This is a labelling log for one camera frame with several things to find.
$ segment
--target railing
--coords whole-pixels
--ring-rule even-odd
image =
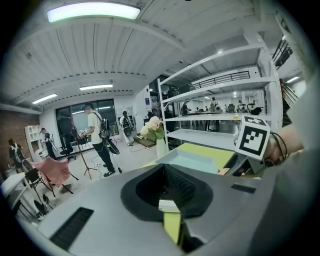
[[[299,97],[288,86],[284,85],[282,88],[284,91],[284,100],[291,107],[293,104],[297,102]]]
[[[201,81],[193,84],[196,89],[208,87],[216,84],[221,84],[230,81],[242,80],[242,79],[250,79],[249,71],[241,71],[232,74],[225,74],[218,77],[210,78],[205,81]]]
[[[277,48],[272,56],[275,67],[278,70],[286,61],[289,59],[290,55],[293,53],[292,49],[285,39],[280,40]]]

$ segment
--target pink cloth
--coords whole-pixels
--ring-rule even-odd
[[[51,182],[57,187],[60,187],[71,175],[67,159],[57,161],[47,157],[41,162],[30,162],[30,164],[39,170],[46,184]]]

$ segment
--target fluorescent light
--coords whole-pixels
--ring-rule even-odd
[[[103,106],[103,107],[99,107],[99,110],[110,109],[110,108],[111,108],[110,106]]]
[[[46,96],[46,97],[43,97],[43,98],[40,98],[40,99],[37,99],[36,101],[32,102],[32,104],[37,104],[39,102],[43,102],[45,100],[48,100],[48,99],[51,99],[53,97],[57,97],[58,95],[56,95],[55,93],[54,94],[51,94],[49,96]]]
[[[84,113],[84,112],[85,112],[84,110],[81,110],[81,111],[72,113],[72,115],[79,114],[79,113]]]
[[[140,9],[112,2],[81,2],[49,10],[46,15],[50,23],[81,16],[116,16],[135,20]]]
[[[90,86],[80,87],[79,89],[80,89],[81,91],[84,91],[84,90],[100,89],[100,88],[110,88],[110,87],[113,87],[113,85],[112,85],[112,84],[90,85]]]
[[[290,80],[286,81],[287,83],[291,83],[294,80],[297,80],[299,78],[299,76],[295,76],[293,78],[291,78]]]

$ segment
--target brick wall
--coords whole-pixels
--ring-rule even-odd
[[[39,116],[36,114],[0,110],[0,172],[8,169],[8,163],[13,163],[9,158],[9,139],[23,147],[22,152],[26,158],[31,157],[25,127],[39,124]]]

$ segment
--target white vase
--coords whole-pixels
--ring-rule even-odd
[[[165,140],[162,139],[157,139],[156,140],[156,156],[159,158],[162,158],[166,153],[167,153],[167,147]]]

